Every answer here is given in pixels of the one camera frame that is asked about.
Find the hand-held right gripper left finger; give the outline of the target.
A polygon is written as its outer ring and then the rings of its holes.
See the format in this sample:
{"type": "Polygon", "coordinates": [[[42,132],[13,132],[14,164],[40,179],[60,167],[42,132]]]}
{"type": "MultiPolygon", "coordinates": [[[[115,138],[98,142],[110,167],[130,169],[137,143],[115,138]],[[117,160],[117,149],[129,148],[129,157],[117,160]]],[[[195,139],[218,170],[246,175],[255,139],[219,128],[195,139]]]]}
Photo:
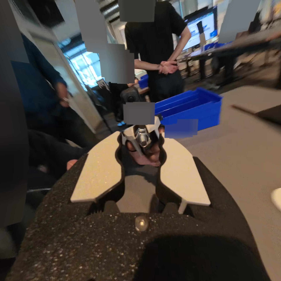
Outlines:
{"type": "Polygon", "coordinates": [[[70,198],[72,203],[97,202],[122,183],[124,168],[118,158],[121,140],[121,132],[115,132],[88,152],[70,198]]]}

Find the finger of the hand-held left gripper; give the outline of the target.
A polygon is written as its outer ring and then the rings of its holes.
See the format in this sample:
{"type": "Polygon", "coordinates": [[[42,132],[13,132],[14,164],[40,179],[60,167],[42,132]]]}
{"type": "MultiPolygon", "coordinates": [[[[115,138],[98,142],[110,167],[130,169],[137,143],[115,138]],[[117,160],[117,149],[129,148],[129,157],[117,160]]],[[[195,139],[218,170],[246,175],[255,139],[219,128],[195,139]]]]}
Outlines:
{"type": "Polygon", "coordinates": [[[131,126],[125,129],[122,136],[122,144],[127,147],[128,142],[133,146],[133,152],[138,152],[140,156],[143,156],[142,149],[137,141],[136,131],[139,129],[139,126],[131,126]]]}
{"type": "Polygon", "coordinates": [[[145,125],[147,132],[158,132],[158,128],[161,125],[161,119],[158,116],[154,117],[154,124],[145,125]]]}

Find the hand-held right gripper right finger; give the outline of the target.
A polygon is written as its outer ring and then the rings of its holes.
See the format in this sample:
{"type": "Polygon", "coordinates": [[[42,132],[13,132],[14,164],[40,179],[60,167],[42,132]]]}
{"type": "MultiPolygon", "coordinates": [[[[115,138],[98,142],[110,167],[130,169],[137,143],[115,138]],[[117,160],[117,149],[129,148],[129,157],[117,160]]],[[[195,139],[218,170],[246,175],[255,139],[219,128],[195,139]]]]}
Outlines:
{"type": "Polygon", "coordinates": [[[159,149],[156,196],[160,203],[176,204],[179,214],[189,205],[209,207],[211,202],[192,154],[164,133],[159,135],[159,149]]]}

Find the blue plastic bin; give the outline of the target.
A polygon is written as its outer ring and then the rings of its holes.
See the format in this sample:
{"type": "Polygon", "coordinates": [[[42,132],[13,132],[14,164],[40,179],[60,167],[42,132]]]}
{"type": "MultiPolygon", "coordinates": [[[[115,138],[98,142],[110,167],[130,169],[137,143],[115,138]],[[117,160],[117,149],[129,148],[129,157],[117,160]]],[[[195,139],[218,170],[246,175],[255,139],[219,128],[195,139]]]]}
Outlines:
{"type": "Polygon", "coordinates": [[[161,115],[163,125],[178,120],[198,120],[198,131],[220,124],[223,96],[204,88],[189,90],[155,104],[155,115],[161,115]]]}

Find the person's left forearm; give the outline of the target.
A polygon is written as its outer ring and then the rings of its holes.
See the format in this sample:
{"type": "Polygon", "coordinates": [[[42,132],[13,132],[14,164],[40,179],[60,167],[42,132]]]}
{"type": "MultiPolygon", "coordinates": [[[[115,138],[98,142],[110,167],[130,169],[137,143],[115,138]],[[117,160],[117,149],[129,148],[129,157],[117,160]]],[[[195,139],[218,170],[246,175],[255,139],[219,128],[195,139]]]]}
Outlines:
{"type": "MultiPolygon", "coordinates": [[[[96,145],[86,148],[73,147],[56,140],[51,135],[34,130],[28,130],[28,136],[30,155],[27,190],[51,188],[67,171],[68,161],[79,160],[96,145]]],[[[144,166],[151,166],[137,164],[126,146],[123,145],[121,151],[125,176],[138,174],[138,169],[142,170],[144,166]]]]}

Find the person's left hand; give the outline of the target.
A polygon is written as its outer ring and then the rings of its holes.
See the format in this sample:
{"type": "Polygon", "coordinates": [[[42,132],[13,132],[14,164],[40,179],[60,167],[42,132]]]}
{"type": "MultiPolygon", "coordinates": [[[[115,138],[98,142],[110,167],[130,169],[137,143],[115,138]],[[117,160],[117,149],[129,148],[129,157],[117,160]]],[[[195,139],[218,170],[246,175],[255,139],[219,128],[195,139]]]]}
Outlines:
{"type": "Polygon", "coordinates": [[[140,155],[139,152],[135,149],[132,142],[126,140],[126,148],[130,154],[130,156],[133,158],[133,160],[143,166],[143,165],[151,165],[153,167],[159,167],[160,161],[159,161],[159,139],[155,132],[152,134],[153,141],[150,144],[149,148],[146,148],[143,152],[143,155],[140,155]]]}

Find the white door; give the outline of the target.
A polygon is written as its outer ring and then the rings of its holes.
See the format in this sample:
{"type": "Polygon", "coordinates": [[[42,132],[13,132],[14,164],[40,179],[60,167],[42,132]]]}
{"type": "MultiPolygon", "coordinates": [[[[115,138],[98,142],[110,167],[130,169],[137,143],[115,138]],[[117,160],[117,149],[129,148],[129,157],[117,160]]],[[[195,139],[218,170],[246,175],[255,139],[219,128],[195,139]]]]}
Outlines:
{"type": "Polygon", "coordinates": [[[72,96],[70,97],[72,108],[84,120],[91,131],[96,133],[96,129],[102,122],[101,116],[63,55],[53,32],[24,19],[14,1],[9,1],[9,4],[19,30],[37,46],[47,61],[61,74],[72,96]]]}

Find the wooden document stand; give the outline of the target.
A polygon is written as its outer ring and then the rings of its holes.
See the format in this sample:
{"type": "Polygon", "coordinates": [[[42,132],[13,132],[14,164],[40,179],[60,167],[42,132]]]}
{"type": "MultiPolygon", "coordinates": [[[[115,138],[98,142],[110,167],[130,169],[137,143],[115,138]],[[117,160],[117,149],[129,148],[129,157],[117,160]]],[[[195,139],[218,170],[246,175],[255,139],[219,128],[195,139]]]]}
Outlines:
{"type": "Polygon", "coordinates": [[[272,191],[271,200],[274,206],[281,211],[281,188],[272,191]]]}

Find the large display screen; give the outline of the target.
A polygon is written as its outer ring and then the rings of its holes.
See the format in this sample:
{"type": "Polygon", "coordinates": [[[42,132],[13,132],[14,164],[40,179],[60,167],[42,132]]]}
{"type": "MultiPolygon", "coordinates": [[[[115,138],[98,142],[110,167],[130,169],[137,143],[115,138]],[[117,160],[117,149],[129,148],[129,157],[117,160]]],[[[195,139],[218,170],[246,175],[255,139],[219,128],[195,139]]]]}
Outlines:
{"type": "Polygon", "coordinates": [[[217,6],[208,9],[200,9],[185,17],[185,23],[191,32],[191,39],[185,45],[184,50],[200,46],[200,32],[198,23],[202,22],[205,39],[210,40],[217,36],[217,6]]]}

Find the long wooden office table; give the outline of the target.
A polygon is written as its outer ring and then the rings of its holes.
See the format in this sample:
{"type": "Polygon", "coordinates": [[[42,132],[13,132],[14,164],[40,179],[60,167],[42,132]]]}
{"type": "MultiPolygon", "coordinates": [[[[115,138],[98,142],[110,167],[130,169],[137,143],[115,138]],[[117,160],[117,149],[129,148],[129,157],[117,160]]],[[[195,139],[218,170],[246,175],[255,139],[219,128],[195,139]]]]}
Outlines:
{"type": "Polygon", "coordinates": [[[280,47],[280,29],[263,30],[248,36],[240,37],[233,42],[224,44],[218,48],[210,48],[206,51],[194,51],[189,56],[192,61],[199,61],[200,79],[207,78],[205,74],[205,62],[212,58],[223,58],[224,76],[222,82],[215,87],[223,87],[244,76],[234,76],[235,59],[245,53],[257,53],[280,47]]]}

